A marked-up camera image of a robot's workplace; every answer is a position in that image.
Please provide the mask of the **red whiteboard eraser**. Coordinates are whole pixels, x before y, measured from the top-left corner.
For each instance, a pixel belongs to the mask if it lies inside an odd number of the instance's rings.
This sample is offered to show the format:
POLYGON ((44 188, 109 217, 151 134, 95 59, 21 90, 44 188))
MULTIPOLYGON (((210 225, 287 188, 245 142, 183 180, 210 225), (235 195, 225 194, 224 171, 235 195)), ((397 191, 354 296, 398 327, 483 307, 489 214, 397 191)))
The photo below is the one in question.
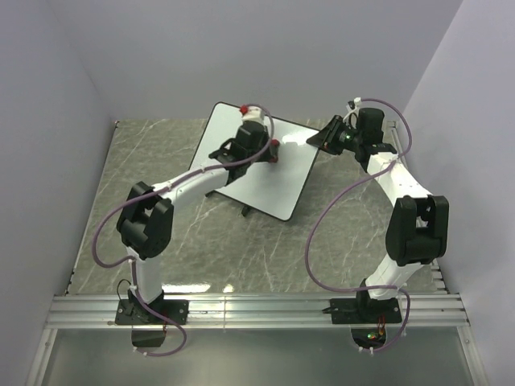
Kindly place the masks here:
POLYGON ((274 138, 270 141, 269 145, 269 152, 270 156, 268 159, 268 163, 276 163, 278 161, 278 149, 280 147, 281 143, 278 139, 274 138))

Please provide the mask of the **white whiteboard with black frame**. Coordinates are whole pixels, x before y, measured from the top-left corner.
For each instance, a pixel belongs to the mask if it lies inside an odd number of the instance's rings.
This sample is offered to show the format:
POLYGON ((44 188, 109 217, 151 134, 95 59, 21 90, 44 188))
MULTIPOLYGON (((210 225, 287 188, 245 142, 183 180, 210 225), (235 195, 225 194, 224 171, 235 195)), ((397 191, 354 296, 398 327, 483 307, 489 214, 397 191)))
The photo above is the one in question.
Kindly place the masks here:
MULTIPOLYGON (((217 192, 278 220, 288 221, 311 173, 318 150, 307 144, 307 139, 315 134, 314 129, 279 117, 274 117, 273 121, 273 138, 280 142, 278 161, 254 163, 243 177, 217 192)), ((208 155, 233 137, 240 125, 238 106, 216 103, 190 168, 193 170, 204 164, 208 155)))

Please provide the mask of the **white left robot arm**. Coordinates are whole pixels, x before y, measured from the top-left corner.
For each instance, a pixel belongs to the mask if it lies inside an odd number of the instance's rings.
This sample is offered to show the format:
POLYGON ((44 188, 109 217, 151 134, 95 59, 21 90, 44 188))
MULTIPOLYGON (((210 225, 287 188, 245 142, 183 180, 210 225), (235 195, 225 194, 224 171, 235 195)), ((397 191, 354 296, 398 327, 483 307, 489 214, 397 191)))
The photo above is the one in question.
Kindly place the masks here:
POLYGON ((117 230, 130 258, 129 299, 144 323, 158 321, 163 313, 158 257, 171 241, 175 212, 194 198, 235 182, 255 162, 277 162, 278 147, 273 126, 246 121, 196 169, 152 187, 133 186, 117 230))

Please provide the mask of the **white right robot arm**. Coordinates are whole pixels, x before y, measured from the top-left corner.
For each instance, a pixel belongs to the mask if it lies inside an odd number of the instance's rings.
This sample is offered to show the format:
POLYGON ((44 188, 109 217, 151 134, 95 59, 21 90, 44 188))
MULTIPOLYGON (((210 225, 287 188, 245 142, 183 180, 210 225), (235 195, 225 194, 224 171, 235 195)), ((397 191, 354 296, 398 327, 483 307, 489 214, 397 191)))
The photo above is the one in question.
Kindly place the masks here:
POLYGON ((353 109, 346 117, 335 115, 307 139, 307 144, 330 155, 353 153, 393 205, 385 234, 386 255, 356 293, 356 314, 366 322, 382 314, 415 272, 447 250, 449 202, 418 183, 395 147, 384 141, 384 119, 380 109, 353 109))

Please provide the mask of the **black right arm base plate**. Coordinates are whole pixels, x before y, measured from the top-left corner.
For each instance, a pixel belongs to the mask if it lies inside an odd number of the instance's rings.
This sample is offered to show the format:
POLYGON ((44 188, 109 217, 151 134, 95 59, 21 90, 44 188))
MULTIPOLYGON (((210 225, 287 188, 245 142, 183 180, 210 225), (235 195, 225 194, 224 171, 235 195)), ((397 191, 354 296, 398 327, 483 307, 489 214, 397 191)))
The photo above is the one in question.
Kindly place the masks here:
POLYGON ((333 324, 374 324, 402 322, 400 306, 396 298, 375 300, 365 298, 332 298, 329 306, 322 309, 329 314, 333 324))

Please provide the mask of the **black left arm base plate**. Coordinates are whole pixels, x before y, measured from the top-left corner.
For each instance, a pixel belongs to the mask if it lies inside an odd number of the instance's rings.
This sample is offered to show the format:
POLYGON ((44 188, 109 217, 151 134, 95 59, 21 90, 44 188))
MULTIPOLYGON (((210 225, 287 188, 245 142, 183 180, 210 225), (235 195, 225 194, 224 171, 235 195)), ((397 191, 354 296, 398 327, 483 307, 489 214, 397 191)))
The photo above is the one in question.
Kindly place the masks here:
MULTIPOLYGON (((185 299, 161 300, 150 304, 149 307, 179 325, 186 324, 189 301, 185 299)), ((119 301, 114 323, 119 326, 143 326, 164 324, 165 321, 149 313, 137 298, 128 298, 119 301)))

